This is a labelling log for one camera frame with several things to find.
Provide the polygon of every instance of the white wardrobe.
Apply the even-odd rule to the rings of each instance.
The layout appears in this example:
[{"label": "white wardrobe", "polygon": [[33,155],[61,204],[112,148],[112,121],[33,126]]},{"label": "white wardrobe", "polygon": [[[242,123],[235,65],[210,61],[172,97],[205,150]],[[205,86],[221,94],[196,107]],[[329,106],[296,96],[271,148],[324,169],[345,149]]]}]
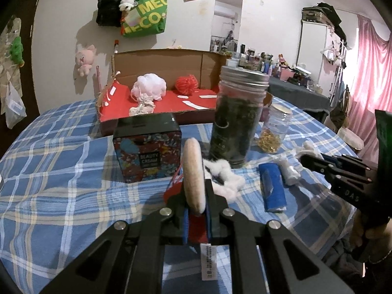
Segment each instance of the white wardrobe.
[{"label": "white wardrobe", "polygon": [[326,24],[302,22],[297,65],[305,65],[306,70],[312,73],[310,77],[314,84],[320,84],[323,95],[328,98],[332,97],[342,70],[339,66],[330,64],[322,54],[333,42],[339,49],[340,37]]}]

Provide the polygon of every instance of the pink curtain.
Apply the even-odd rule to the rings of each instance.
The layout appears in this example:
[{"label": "pink curtain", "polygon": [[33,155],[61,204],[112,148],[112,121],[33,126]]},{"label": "pink curtain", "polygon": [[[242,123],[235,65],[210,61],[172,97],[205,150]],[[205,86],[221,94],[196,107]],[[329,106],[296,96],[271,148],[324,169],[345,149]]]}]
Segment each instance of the pink curtain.
[{"label": "pink curtain", "polygon": [[375,109],[392,111],[392,42],[378,36],[370,19],[358,15],[357,76],[352,89],[349,128],[365,143],[363,159],[378,162]]}]

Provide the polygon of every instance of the table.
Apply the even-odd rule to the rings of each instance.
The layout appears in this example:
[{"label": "table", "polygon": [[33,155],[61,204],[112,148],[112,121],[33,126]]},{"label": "table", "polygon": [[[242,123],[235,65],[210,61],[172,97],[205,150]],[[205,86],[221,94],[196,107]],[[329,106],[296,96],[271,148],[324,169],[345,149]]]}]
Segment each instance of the table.
[{"label": "table", "polygon": [[[354,155],[336,134],[285,101],[293,119],[280,152],[289,154],[305,140],[326,154]],[[211,124],[181,126],[183,139],[195,137],[208,151]],[[353,208],[289,155],[301,171],[298,186],[285,188],[287,211],[264,210],[257,166],[271,160],[253,143],[247,164],[235,173],[246,186],[230,207],[251,220],[280,220],[322,257],[344,231]],[[0,161],[0,258],[23,293],[38,293],[67,264],[117,220],[129,223],[164,206],[169,178],[125,184],[112,137],[101,137],[93,101],[50,110],[30,124]],[[201,281],[199,247],[167,247],[163,294],[231,293],[227,246],[217,248],[218,281]]]},{"label": "table", "polygon": [[324,95],[312,92],[303,86],[294,85],[289,82],[271,76],[269,80],[268,91],[290,104],[303,110],[313,112],[326,112],[329,114],[330,104],[329,98]]}]

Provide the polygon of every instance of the air conditioner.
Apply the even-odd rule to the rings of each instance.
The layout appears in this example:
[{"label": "air conditioner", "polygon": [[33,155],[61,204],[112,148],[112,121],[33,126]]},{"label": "air conditioner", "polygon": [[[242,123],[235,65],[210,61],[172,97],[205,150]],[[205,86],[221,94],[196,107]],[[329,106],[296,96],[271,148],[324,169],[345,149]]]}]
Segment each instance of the air conditioner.
[{"label": "air conditioner", "polygon": [[228,19],[235,19],[237,17],[236,12],[223,6],[216,5],[214,8],[214,15],[227,17]]}]

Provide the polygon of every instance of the silver rivet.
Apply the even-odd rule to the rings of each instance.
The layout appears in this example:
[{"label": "silver rivet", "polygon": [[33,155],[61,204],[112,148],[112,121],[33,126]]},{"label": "silver rivet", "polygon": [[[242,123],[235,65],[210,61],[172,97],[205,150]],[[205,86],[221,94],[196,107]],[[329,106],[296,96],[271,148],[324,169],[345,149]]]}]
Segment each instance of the silver rivet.
[{"label": "silver rivet", "polygon": [[226,208],[222,211],[222,213],[227,216],[227,217],[232,217],[233,215],[236,214],[236,212],[233,209]]},{"label": "silver rivet", "polygon": [[117,221],[114,223],[114,228],[116,230],[124,230],[127,224],[124,221]]},{"label": "silver rivet", "polygon": [[281,227],[281,223],[279,221],[277,221],[277,220],[269,221],[268,225],[269,225],[270,228],[275,229],[275,230],[277,230],[277,229],[279,229]]},{"label": "silver rivet", "polygon": [[171,209],[170,208],[162,208],[161,210],[159,210],[160,215],[162,216],[169,216],[171,215]]}]

